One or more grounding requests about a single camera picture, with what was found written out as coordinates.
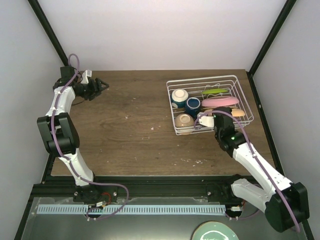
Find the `mint green plate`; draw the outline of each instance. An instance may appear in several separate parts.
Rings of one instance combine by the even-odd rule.
[[[234,231],[217,221],[207,221],[195,231],[191,240],[239,240]]]
[[[228,90],[224,88],[214,88],[214,89],[208,89],[201,92],[201,94],[220,94],[220,93],[227,93]]]

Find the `black metal frame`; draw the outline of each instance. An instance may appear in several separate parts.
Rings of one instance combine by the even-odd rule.
[[[67,66],[68,58],[61,47],[57,36],[50,26],[46,15],[44,14],[38,0],[28,0],[34,13],[38,17],[43,29],[47,33],[52,45],[59,55],[62,63]],[[250,87],[254,96],[256,106],[261,118],[262,126],[266,135],[266,139],[274,160],[275,168],[281,174],[284,174],[279,156],[273,141],[268,122],[260,102],[260,98],[253,79],[259,65],[263,61],[268,49],[276,38],[280,28],[285,22],[296,0],[287,0],[276,19],[269,35],[267,36],[260,52],[258,53],[251,69],[247,72]],[[17,230],[15,240],[21,239],[27,222],[27,218],[31,209],[32,201],[36,197],[74,197],[75,182],[72,176],[51,176],[55,158],[50,155],[40,184],[35,184],[30,194],[29,201],[26,205],[21,223]],[[252,176],[244,176],[250,182],[255,180]],[[241,199],[230,194],[230,182],[233,176],[98,176],[101,183],[120,183],[128,187],[131,197],[208,197],[209,202],[219,202],[224,205],[233,205],[239,203]],[[118,197],[124,197],[125,192],[119,188],[117,190]],[[308,240],[313,240],[308,221],[302,222],[304,231]]]

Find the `wooden tabletop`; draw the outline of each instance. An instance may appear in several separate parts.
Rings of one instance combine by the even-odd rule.
[[[222,75],[238,77],[254,115],[245,130],[274,165],[246,72],[237,69],[94,71],[110,88],[70,112],[88,167],[97,176],[248,175],[219,148],[213,132],[177,136],[174,131],[166,82]],[[71,174],[56,159],[52,175]]]

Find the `red wire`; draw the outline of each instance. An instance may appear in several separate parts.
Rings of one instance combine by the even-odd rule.
[[[112,199],[111,195],[108,192],[103,192],[103,193],[101,193],[101,195],[107,195],[109,197],[109,201],[107,203],[107,205],[109,205],[111,203],[111,199]]]

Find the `white arm segment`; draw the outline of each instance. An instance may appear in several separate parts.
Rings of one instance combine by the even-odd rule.
[[[74,170],[76,171],[77,174],[79,174],[83,179],[86,179],[88,181],[93,181],[94,180],[94,174],[93,172],[88,168],[88,166],[86,165],[83,157],[80,154],[79,148],[77,148],[75,150],[75,154],[66,154],[66,157],[70,158],[70,162],[72,163],[72,166],[74,168]],[[65,165],[67,166],[67,168],[69,169],[69,171],[71,172],[72,176],[74,177],[75,180],[75,185],[77,186],[85,186],[85,185],[89,185],[89,183],[87,183],[86,181],[82,181],[81,179],[79,179],[75,174],[74,171],[71,169],[70,164],[68,163],[68,160],[63,158],[63,157],[59,157],[59,159],[65,163]]]
[[[56,98],[58,96],[58,94],[60,94],[60,91],[63,87],[58,87],[54,90],[54,99],[52,101],[52,105],[50,107],[50,110],[46,113],[46,116],[52,116],[53,113],[53,108],[55,106],[55,102],[56,102]],[[72,87],[68,86],[65,88],[65,90],[63,91],[63,94],[60,96],[59,98],[59,102],[56,108],[56,112],[55,115],[59,115],[60,113],[70,113],[70,109],[71,109],[71,105],[73,100],[75,99],[76,95],[74,90],[72,89]],[[77,148],[75,151],[75,154],[66,154],[65,156],[67,156],[68,158],[70,158],[70,161],[75,169],[75,171],[84,179],[88,180],[88,181],[93,181],[94,179],[94,174],[93,172],[88,168],[88,166],[86,165],[83,157],[80,154],[79,149]],[[65,163],[65,165],[67,166],[67,168],[70,170],[71,174],[74,177],[75,180],[75,184],[77,186],[85,186],[88,185],[89,183],[82,181],[80,179],[78,179],[78,177],[74,174],[74,172],[72,171],[72,169],[70,168],[70,164],[67,162],[67,160],[63,157],[59,157],[59,159],[61,161],[63,161]]]
[[[63,87],[57,87],[54,90],[54,98],[50,107],[50,110],[46,113],[46,116],[51,117],[52,116],[52,112],[55,106],[55,102],[56,102],[56,98],[58,96],[58,94],[60,93],[61,89]],[[57,109],[55,112],[55,115],[59,115],[60,113],[70,113],[70,109],[71,109],[71,104],[73,102],[73,100],[75,100],[76,98],[76,94],[74,92],[74,90],[72,89],[71,86],[68,86],[65,88],[65,90],[63,91],[63,94],[60,96],[59,98],[59,102],[57,104]]]
[[[277,170],[275,170],[257,152],[252,144],[251,146],[254,150],[254,153],[256,154],[264,168],[267,170],[267,172],[270,174],[277,187],[281,191],[289,188],[290,183],[292,182],[288,178],[277,172]],[[263,188],[261,189],[251,184],[246,179],[239,179],[231,185],[234,195],[238,198],[248,201],[258,209],[260,209],[262,212],[265,212],[266,202],[269,202],[272,195],[275,194],[275,187],[272,185],[265,172],[259,166],[256,159],[252,156],[247,143],[241,144],[237,149],[233,151],[233,158],[241,165],[243,165]]]

